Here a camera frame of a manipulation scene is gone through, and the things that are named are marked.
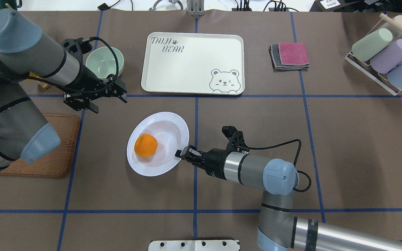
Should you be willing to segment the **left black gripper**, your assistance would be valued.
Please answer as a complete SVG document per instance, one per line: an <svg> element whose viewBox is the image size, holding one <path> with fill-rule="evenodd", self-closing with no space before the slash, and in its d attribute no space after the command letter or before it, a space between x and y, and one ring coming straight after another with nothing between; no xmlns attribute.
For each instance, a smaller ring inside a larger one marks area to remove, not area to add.
<svg viewBox="0 0 402 251"><path fill-rule="evenodd" d="M99 113L97 105L92 103L101 97L118 98L127 103L127 86L120 77L109 74L107 78L98 78L90 69L80 67L77 77L69 84L69 95L63 96L63 103L75 111L90 110Z"/></svg>

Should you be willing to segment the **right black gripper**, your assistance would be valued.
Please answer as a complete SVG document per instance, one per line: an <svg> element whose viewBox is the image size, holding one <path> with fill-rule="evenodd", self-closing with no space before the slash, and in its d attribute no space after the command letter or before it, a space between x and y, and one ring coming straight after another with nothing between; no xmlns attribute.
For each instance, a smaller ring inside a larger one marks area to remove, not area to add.
<svg viewBox="0 0 402 251"><path fill-rule="evenodd" d="M225 150L214 148L207 152L199 152L194 146L187 146L183 150L177 150L175 156L195 166L201 161L198 168L204 170L207 175L226 180L224 165L228 154Z"/></svg>

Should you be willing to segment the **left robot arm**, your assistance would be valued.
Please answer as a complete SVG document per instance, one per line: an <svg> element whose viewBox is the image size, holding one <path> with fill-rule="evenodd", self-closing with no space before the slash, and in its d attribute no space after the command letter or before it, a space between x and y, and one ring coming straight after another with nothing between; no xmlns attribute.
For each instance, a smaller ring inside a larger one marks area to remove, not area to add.
<svg viewBox="0 0 402 251"><path fill-rule="evenodd" d="M83 63L91 41L99 37L54 41L39 25L14 9L0 10L0 172L18 159L32 163L56 149L61 140L21 87L26 79L64 92L64 103L76 111L98 113L101 97L126 102L126 84L115 73L97 77Z"/></svg>

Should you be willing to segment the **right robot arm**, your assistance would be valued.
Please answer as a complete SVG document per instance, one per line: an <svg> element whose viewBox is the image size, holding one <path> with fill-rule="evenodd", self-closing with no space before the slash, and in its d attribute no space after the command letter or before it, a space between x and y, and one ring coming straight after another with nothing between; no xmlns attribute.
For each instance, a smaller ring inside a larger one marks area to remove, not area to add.
<svg viewBox="0 0 402 251"><path fill-rule="evenodd" d="M175 156L208 175L263 191L257 245L263 251L402 251L402 240L375 236L293 214L300 172L292 162L249 154L246 146L198 151L188 145Z"/></svg>

